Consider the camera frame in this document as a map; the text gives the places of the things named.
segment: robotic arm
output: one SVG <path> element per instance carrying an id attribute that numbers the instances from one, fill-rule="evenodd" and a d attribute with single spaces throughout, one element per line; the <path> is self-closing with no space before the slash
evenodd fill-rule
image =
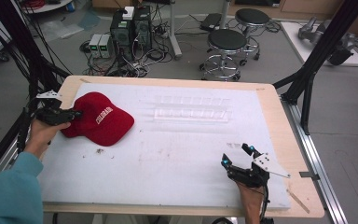
<path id="1" fill-rule="evenodd" d="M 61 101 L 57 98 L 58 93 L 54 91 L 48 91 L 42 94 L 37 94 L 36 98 L 41 99 L 42 107 L 36 109 L 31 114 L 27 107 L 23 108 L 23 122 L 20 128 L 19 135 L 17 137 L 17 148 L 20 152 L 25 149 L 25 142 L 28 136 L 28 129 L 33 118 L 37 118 L 48 125 L 59 125 L 69 122 L 75 118 L 81 118 L 82 111 L 76 111 L 74 109 L 60 109 Z"/>
<path id="2" fill-rule="evenodd" d="M 249 156 L 253 155 L 254 160 L 252 161 L 250 169 L 242 169 L 234 166 L 226 154 L 223 154 L 221 164 L 227 170 L 228 178 L 238 181 L 248 188 L 264 187 L 264 200 L 260 214 L 260 222 L 263 224 L 272 224 L 274 223 L 273 219 L 265 217 L 267 205 L 269 203 L 269 173 L 282 175 L 287 178 L 289 178 L 290 175 L 279 163 L 270 158 L 268 153 L 262 154 L 254 147 L 249 147 L 247 144 L 242 144 L 242 149 Z"/>
<path id="3" fill-rule="evenodd" d="M 313 32 L 313 25 L 316 22 L 316 17 L 310 18 L 310 21 L 298 29 L 299 39 L 308 39 L 311 44 L 316 45 L 321 39 L 327 27 L 330 25 L 331 20 L 324 21 L 318 26 L 315 32 Z M 347 61 L 349 57 L 353 55 L 351 50 L 354 48 L 354 34 L 346 33 L 342 36 L 341 41 L 336 45 L 331 55 L 326 59 L 332 65 L 340 65 Z"/>

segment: cap brim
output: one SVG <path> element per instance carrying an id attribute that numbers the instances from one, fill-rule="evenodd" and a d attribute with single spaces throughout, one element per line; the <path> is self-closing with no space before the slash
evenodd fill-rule
<path id="1" fill-rule="evenodd" d="M 78 122 L 79 122 L 78 120 L 73 120 L 71 122 L 71 126 L 69 126 L 66 129 L 62 129 L 61 132 L 63 133 L 63 135 L 65 135 L 65 137 L 68 137 L 68 138 L 79 136 L 77 129 L 76 129 L 76 124 Z"/>
<path id="2" fill-rule="evenodd" d="M 83 135 L 100 146 L 110 147 L 130 130 L 133 123 L 134 119 L 130 114 L 115 107 L 114 111 L 104 118 L 102 125 L 96 129 L 88 130 Z"/>

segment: black metal frame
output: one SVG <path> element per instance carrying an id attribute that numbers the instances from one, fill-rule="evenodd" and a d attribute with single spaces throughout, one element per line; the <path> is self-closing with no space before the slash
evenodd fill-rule
<path id="1" fill-rule="evenodd" d="M 11 37 L 11 42 L 17 48 L 17 51 L 23 56 L 26 64 L 16 61 L 16 65 L 27 78 L 29 82 L 29 105 L 30 113 L 37 109 L 37 100 L 32 100 L 40 91 L 54 90 L 58 91 L 61 83 L 57 77 L 66 78 L 70 76 L 67 72 L 49 62 L 42 54 L 34 38 L 15 6 L 10 0 L 0 0 L 0 22 L 5 26 L 7 33 Z M 10 44 L 0 36 L 0 42 L 7 52 L 15 59 L 18 55 Z M 29 127 L 30 120 L 26 114 L 21 113 L 8 133 L 0 143 L 0 160 L 10 146 L 10 143 L 17 137 L 22 127 Z"/>
<path id="2" fill-rule="evenodd" d="M 301 127 L 307 135 L 310 134 L 308 125 L 313 80 L 324 61 L 333 53 L 336 44 L 357 17 L 358 0 L 345 0 L 303 66 L 291 76 L 273 84 L 275 89 L 279 89 L 292 83 L 289 90 L 282 94 L 282 100 L 290 105 L 296 105 L 298 97 L 304 92 Z"/>

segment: red cap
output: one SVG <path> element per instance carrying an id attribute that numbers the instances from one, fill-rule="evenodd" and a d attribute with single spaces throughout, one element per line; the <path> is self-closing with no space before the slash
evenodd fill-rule
<path id="1" fill-rule="evenodd" d="M 130 114 L 113 105 L 105 95 L 95 91 L 78 98 L 73 109 L 82 111 L 83 115 L 72 120 L 69 128 L 62 129 L 63 135 L 84 135 L 103 147 L 118 142 L 134 122 Z"/>

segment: gray floor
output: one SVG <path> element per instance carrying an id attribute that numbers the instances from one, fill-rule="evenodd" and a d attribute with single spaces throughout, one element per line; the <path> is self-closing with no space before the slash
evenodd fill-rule
<path id="1" fill-rule="evenodd" d="M 85 8 L 75 13 L 63 10 L 39 15 L 41 21 L 60 21 L 65 25 L 78 24 L 86 17 Z M 107 12 L 98 15 L 110 17 Z M 190 17 L 178 18 L 177 28 Z M 92 18 L 94 23 L 83 32 L 68 39 L 48 42 L 62 62 L 73 74 L 81 74 L 87 69 L 87 61 L 78 47 L 92 34 L 108 32 L 110 20 Z M 198 33 L 198 24 L 190 21 L 180 32 Z M 151 66 L 147 77 L 200 79 L 199 65 L 207 58 L 207 35 L 178 35 L 183 57 L 169 63 Z M 296 56 L 282 31 L 277 34 L 264 32 L 257 40 L 262 45 L 259 61 L 249 60 L 241 68 L 241 82 L 274 83 L 296 72 L 301 61 Z M 0 141 L 13 124 L 27 102 L 27 83 L 13 61 L 0 62 Z M 287 87 L 278 89 L 284 93 Z M 358 223 L 358 67 L 323 66 L 314 80 L 310 108 L 310 133 L 321 156 L 324 168 L 336 192 L 338 200 L 349 223 Z M 60 214 L 59 223 L 91 223 L 90 214 Z M 205 218 L 204 223 L 212 223 L 213 218 Z M 51 222 L 51 214 L 46 214 L 45 223 Z M 330 223 L 328 215 L 318 219 L 275 218 L 275 223 Z"/>

